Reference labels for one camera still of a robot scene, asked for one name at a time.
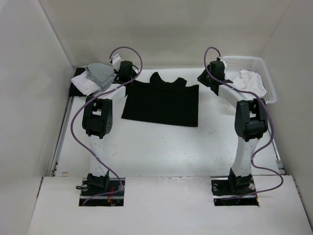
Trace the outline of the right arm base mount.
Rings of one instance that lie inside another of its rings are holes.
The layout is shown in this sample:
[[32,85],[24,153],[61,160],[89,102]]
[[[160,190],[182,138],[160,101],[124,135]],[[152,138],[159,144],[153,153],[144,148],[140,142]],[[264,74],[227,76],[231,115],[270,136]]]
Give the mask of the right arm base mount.
[[254,181],[249,185],[231,188],[227,179],[213,178],[212,194],[215,206],[259,206],[257,195],[248,195],[256,191]]

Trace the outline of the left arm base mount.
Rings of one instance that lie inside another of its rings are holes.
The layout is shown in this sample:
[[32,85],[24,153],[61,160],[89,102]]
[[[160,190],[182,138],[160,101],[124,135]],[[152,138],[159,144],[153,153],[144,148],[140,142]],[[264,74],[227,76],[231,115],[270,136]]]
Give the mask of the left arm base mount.
[[76,186],[80,192],[80,207],[122,207],[124,206],[124,191],[118,190],[120,183],[117,179],[110,179],[107,188],[89,186],[86,178],[83,179],[81,185]]

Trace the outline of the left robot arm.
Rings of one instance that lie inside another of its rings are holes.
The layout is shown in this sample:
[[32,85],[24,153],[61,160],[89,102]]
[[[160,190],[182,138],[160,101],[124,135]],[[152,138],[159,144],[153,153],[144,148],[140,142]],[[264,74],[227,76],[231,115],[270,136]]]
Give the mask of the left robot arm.
[[90,161],[89,174],[84,182],[89,193],[105,195],[110,190],[110,173],[116,175],[104,164],[101,141],[107,138],[113,126],[113,105],[127,95],[132,80],[137,73],[133,70],[131,61],[121,61],[115,71],[116,78],[113,80],[112,92],[107,96],[98,98],[87,97],[84,108],[82,127],[89,137],[92,158]]

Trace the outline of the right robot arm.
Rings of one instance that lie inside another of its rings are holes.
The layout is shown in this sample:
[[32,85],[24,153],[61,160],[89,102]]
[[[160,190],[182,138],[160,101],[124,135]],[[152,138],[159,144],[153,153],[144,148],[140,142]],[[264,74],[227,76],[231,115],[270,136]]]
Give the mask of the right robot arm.
[[256,99],[246,98],[231,89],[225,79],[225,66],[220,58],[210,62],[198,81],[235,108],[234,128],[238,136],[236,157],[226,180],[212,180],[215,196],[239,196],[253,192],[251,157],[259,140],[268,130],[266,112]]

